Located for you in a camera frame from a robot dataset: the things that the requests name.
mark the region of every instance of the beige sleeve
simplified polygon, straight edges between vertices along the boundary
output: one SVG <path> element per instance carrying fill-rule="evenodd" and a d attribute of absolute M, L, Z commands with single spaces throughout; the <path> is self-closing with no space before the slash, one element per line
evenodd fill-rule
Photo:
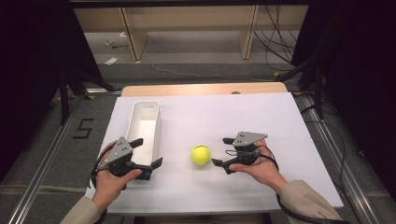
<path fill-rule="evenodd" d="M 99 209 L 93 203 L 93 201 L 83 196 L 67 213 L 61 224 L 92 224 L 100 218 Z"/>
<path fill-rule="evenodd" d="M 290 181 L 283 187 L 280 201 L 293 213 L 305 217 L 342 220 L 332 206 L 303 180 Z M 289 217 L 292 224 L 304 223 Z"/>

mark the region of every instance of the hand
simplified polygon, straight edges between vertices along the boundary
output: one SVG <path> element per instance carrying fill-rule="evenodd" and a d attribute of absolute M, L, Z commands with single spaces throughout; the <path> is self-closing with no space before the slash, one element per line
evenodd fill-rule
<path fill-rule="evenodd" d="M 116 141 L 108 144 L 106 148 L 113 146 L 115 143 Z M 110 151 L 102 158 L 101 162 L 105 161 Z M 92 201 L 96 204 L 100 213 L 102 214 L 108 206 L 120 196 L 123 187 L 126 186 L 128 182 L 141 174 L 141 170 L 132 170 L 125 176 L 118 177 L 111 174 L 108 170 L 99 171 L 96 180 L 96 192 L 92 197 Z"/>
<path fill-rule="evenodd" d="M 267 144 L 264 139 L 256 142 L 256 146 L 259 147 L 260 154 L 272 157 L 271 152 L 266 148 Z M 288 183 L 276 169 L 274 163 L 263 157 L 259 157 L 251 165 L 240 163 L 231 164 L 230 170 L 251 175 L 258 182 L 273 189 L 277 194 L 279 194 L 286 183 Z"/>

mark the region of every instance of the finger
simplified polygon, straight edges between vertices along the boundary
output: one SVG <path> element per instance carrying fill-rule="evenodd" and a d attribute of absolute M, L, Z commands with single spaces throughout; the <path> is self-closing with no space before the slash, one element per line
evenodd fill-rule
<path fill-rule="evenodd" d="M 256 146 L 267 146 L 265 139 L 259 140 L 256 142 Z"/>
<path fill-rule="evenodd" d="M 109 143 L 104 149 L 102 149 L 99 153 L 99 155 L 101 155 L 105 150 L 107 150 L 110 147 L 113 147 L 116 144 L 116 140 L 114 140 L 113 142 Z M 103 156 L 103 158 L 100 160 L 100 162 L 104 162 L 108 156 L 108 153 L 110 153 L 110 150 L 108 152 L 106 152 L 106 154 Z"/>
<path fill-rule="evenodd" d="M 133 179 L 136 179 L 138 176 L 140 176 L 143 172 L 139 169 L 136 170 L 132 170 L 130 171 L 128 174 L 126 174 L 125 176 L 123 176 L 121 179 L 124 182 L 124 184 L 127 184 L 128 182 L 130 182 Z"/>
<path fill-rule="evenodd" d="M 247 173 L 248 172 L 248 166 L 246 166 L 244 164 L 241 164 L 241 163 L 231 164 L 229 169 L 232 170 L 232 171 L 242 172 L 242 173 Z"/>
<path fill-rule="evenodd" d="M 265 156 L 271 156 L 271 152 L 268 150 L 267 145 L 257 145 L 259 147 L 259 152 Z"/>

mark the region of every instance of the white table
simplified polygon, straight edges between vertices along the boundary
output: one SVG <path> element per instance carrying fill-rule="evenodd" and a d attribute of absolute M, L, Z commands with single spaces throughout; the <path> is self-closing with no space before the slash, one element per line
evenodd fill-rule
<path fill-rule="evenodd" d="M 212 158 L 230 160 L 223 137 L 240 131 L 267 133 L 268 147 L 288 179 L 303 179 L 332 206 L 343 206 L 290 93 L 120 97 L 103 147 L 126 134 L 136 101 L 158 101 L 162 117 L 161 166 L 150 181 L 134 180 L 108 207 L 134 216 L 261 213 L 279 209 L 275 193 L 249 175 L 213 165 L 197 167 L 191 149 L 209 147 Z M 91 197 L 94 188 L 86 195 Z"/>

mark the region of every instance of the white plastic bin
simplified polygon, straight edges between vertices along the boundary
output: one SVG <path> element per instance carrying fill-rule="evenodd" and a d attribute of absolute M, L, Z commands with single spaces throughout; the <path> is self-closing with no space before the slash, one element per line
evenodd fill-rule
<path fill-rule="evenodd" d="M 143 138 L 143 145 L 134 149 L 131 158 L 136 164 L 150 166 L 158 159 L 158 147 L 161 134 L 160 104 L 156 101 L 134 103 L 126 139 L 132 142 Z"/>

